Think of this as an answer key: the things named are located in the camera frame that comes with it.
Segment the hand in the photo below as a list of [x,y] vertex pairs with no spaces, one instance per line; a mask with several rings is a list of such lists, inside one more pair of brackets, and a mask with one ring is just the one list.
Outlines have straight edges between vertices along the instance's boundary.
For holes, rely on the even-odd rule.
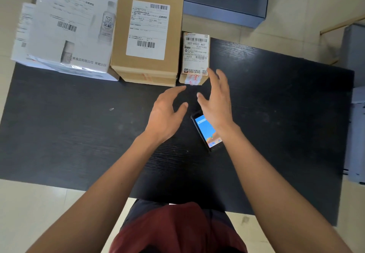
[[153,104],[145,132],[157,138],[161,143],[174,135],[183,120],[188,109],[188,103],[181,104],[175,113],[172,103],[177,95],[186,89],[186,86],[178,86],[167,89],[160,94]]
[[217,132],[220,132],[220,129],[234,124],[228,81],[221,70],[217,70],[219,78],[210,68],[208,68],[208,75],[212,85],[209,100],[206,100],[201,93],[198,93],[198,103],[208,122]]

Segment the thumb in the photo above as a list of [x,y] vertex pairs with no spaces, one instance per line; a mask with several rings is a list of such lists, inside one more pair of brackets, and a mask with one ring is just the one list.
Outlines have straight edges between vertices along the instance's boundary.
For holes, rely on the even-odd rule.
[[208,101],[205,99],[204,95],[201,93],[197,93],[196,96],[198,97],[198,103],[200,107],[203,109],[205,105],[207,105]]
[[186,114],[186,110],[188,109],[189,104],[184,102],[180,105],[179,110],[175,113],[175,116],[179,118],[180,121],[183,120],[183,117]]

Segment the beige floor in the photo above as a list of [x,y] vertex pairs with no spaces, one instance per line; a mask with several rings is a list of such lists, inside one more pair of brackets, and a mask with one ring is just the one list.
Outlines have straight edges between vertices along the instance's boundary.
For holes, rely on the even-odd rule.
[[[9,59],[21,3],[0,0],[0,116],[14,62]],[[267,19],[255,30],[184,16],[183,30],[210,34],[235,43],[267,49],[317,62],[328,62],[339,50],[343,29],[319,37],[323,28],[365,13],[365,0],[269,0]],[[65,212],[83,191],[0,180],[0,252],[24,252]],[[103,252],[123,222],[134,199],[129,199]],[[355,253],[365,252],[365,186],[344,178],[338,232]],[[229,213],[250,253],[273,252],[256,218]]]

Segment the black phone case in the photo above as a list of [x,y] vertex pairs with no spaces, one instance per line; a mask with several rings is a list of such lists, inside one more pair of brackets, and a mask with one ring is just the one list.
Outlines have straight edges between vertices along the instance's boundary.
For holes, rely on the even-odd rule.
[[195,121],[195,118],[196,118],[196,117],[200,117],[200,116],[202,116],[202,115],[203,115],[203,111],[201,111],[201,110],[200,110],[200,111],[198,111],[198,112],[196,112],[196,113],[192,114],[192,115],[190,116],[190,118],[192,119],[192,121],[193,121],[193,123],[194,123],[194,125],[195,125],[196,130],[198,130],[198,133],[199,133],[200,137],[202,138],[203,143],[204,143],[205,147],[207,148],[207,150],[208,150],[209,152],[216,151],[217,149],[222,148],[222,147],[224,146],[224,145],[223,145],[223,142],[220,142],[219,144],[216,144],[216,145],[212,146],[211,148],[208,146],[208,144],[207,144],[207,142],[206,142],[206,140],[205,140],[205,138],[204,138],[204,136],[203,136],[203,133],[200,131],[200,128],[199,128],[198,124],[197,124],[197,123],[196,123],[196,121]]

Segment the package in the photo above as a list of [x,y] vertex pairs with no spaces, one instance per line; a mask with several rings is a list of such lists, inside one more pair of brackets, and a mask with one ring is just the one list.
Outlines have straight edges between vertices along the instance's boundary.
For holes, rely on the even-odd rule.
[[57,71],[106,80],[117,0],[38,0],[29,37],[29,55]]
[[202,85],[209,78],[209,51],[209,35],[184,32],[180,83]]
[[184,0],[118,2],[112,68],[128,82],[175,86]]
[[19,18],[18,28],[16,30],[16,37],[14,40],[13,51],[11,53],[11,60],[21,63],[25,66],[32,66],[35,68],[54,70],[36,60],[33,60],[28,55],[28,39],[29,29],[32,24],[33,12],[35,4],[23,3],[21,15]]

